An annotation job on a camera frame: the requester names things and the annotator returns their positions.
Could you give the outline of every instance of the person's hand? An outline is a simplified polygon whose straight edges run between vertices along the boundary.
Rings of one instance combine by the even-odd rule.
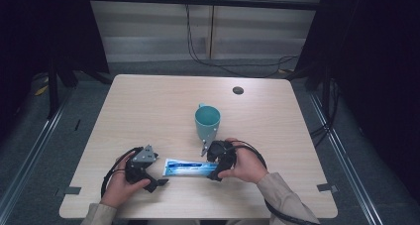
[[[242,145],[235,138],[228,138],[226,141],[231,142],[234,147]],[[245,182],[258,183],[266,174],[268,170],[260,162],[257,155],[247,149],[236,149],[237,151],[237,162],[233,169],[226,169],[219,172],[220,178],[224,177],[236,177]]]
[[[108,183],[108,187],[102,197],[100,203],[118,208],[121,204],[126,202],[137,190],[147,186],[151,181],[144,178],[137,183],[130,184],[126,181],[125,167],[129,157],[134,152],[126,155],[117,165],[117,170],[112,174]]]

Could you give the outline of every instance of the wooden table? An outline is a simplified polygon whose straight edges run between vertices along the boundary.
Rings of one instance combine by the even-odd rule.
[[[244,89],[241,95],[233,88]],[[278,171],[319,218],[337,216],[317,154],[290,83],[281,79],[118,75],[108,93],[59,214],[83,218],[99,202],[103,176],[115,160],[138,146],[153,146],[158,160],[147,171],[161,178],[167,158],[204,162],[194,113],[199,103],[217,107],[217,140],[235,137],[257,148],[269,171]],[[252,183],[205,177],[170,177],[153,193],[139,191],[118,217],[145,219],[268,218],[263,197]]]

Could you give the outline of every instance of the beige sleeve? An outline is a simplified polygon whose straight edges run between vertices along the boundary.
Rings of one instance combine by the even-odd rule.
[[[300,201],[299,196],[286,184],[278,172],[269,173],[257,184],[265,200],[276,210],[288,216],[319,223],[312,211]],[[293,224],[271,214],[270,225]]]
[[[99,203],[91,203],[86,217],[81,225],[108,225],[112,224],[117,209]]]

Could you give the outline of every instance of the blue package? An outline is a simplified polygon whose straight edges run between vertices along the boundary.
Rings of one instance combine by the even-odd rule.
[[[201,163],[166,159],[163,176],[207,176],[216,167],[217,163]]]

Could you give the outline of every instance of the white wall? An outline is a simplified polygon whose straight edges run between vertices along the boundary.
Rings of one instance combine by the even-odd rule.
[[[277,0],[314,2],[319,0]],[[92,8],[109,61],[190,58],[185,6],[95,2]],[[299,54],[313,11],[189,6],[200,58],[277,57]],[[213,18],[213,38],[211,17]]]

